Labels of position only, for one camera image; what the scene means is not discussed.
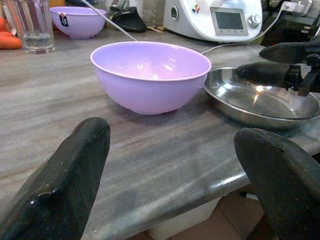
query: purple bowl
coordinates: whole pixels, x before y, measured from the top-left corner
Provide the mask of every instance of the purple bowl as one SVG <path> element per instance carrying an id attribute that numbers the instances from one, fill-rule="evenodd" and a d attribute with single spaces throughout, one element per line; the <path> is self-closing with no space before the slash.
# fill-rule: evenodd
<path id="1" fill-rule="evenodd" d="M 160 42 L 112 43 L 94 50 L 90 58 L 109 97 L 144 115 L 187 104 L 211 69 L 209 59 L 200 53 Z"/>
<path id="2" fill-rule="evenodd" d="M 105 10 L 98 10 L 103 15 L 107 13 Z M 56 27 L 73 39 L 89 39 L 97 35 L 105 25 L 105 19 L 88 7 L 55 6 L 50 7 L 50 13 Z"/>

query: metal bowl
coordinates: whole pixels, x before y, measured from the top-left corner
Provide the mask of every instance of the metal bowl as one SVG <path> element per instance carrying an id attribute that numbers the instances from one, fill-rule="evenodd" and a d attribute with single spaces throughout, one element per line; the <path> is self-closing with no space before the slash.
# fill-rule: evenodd
<path id="1" fill-rule="evenodd" d="M 253 127 L 289 129 L 320 115 L 320 102 L 314 94 L 303 97 L 291 90 L 256 85 L 240 78 L 235 68 L 211 70 L 204 90 L 221 112 Z"/>

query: kitchen counter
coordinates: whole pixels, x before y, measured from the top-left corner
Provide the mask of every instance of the kitchen counter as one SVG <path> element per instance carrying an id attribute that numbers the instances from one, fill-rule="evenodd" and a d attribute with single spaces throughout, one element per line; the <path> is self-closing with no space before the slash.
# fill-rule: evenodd
<path id="1" fill-rule="evenodd" d="M 169 32 L 134 36 L 199 52 L 214 44 Z M 217 112 L 203 89 L 181 109 L 157 116 L 136 114 L 105 94 L 90 53 L 127 40 L 114 30 L 88 40 L 56 32 L 49 54 L 0 50 L 0 211 L 74 127 L 93 116 L 109 122 L 111 146 L 84 240 L 132 236 L 249 183 L 233 143 L 245 126 Z M 223 47 L 208 57 L 214 67 L 236 67 L 256 61 L 261 48 Z M 319 120 L 279 133 L 311 155 L 320 152 Z"/>

